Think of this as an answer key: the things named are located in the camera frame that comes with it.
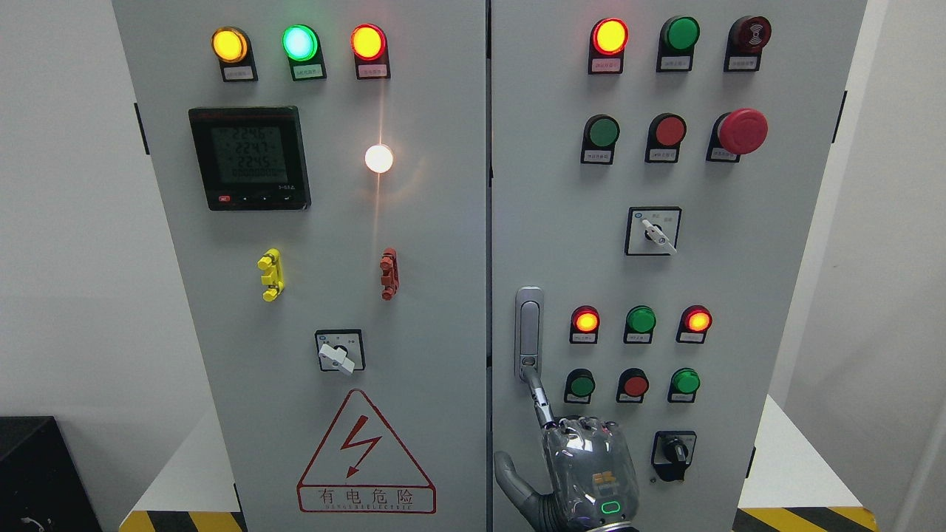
control panel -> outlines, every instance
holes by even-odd
[[[113,0],[249,529],[729,530],[865,1]]]
[[[730,529],[864,6],[493,0],[493,446],[522,478],[537,287],[549,407],[619,424],[631,524]],[[529,526],[499,489],[493,526]]]
[[[249,529],[485,530],[484,4],[114,10]]]

yellow terminal block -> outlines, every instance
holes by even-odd
[[[283,264],[279,259],[279,250],[270,248],[256,262],[256,267],[263,271],[259,280],[267,288],[263,292],[263,301],[271,303],[286,288],[286,283],[283,282]]]

high voltage warning symbol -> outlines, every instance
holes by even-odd
[[[437,488],[359,389],[348,392],[296,491],[304,512],[437,511]]]

white switch handle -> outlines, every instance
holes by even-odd
[[[355,371],[355,363],[348,358],[348,352],[344,349],[322,344],[322,347],[319,347],[319,356],[349,377]]]
[[[646,218],[640,222],[644,224],[644,231],[647,233],[647,236],[650,237],[651,242],[662,248],[666,248],[671,255],[676,255],[676,248],[670,243],[670,239],[667,238],[667,235],[665,235],[659,227],[650,223]]]

emergency stop button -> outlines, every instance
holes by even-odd
[[[760,111],[743,108],[716,120],[709,141],[708,161],[738,163],[741,155],[758,150],[768,136],[768,120]]]

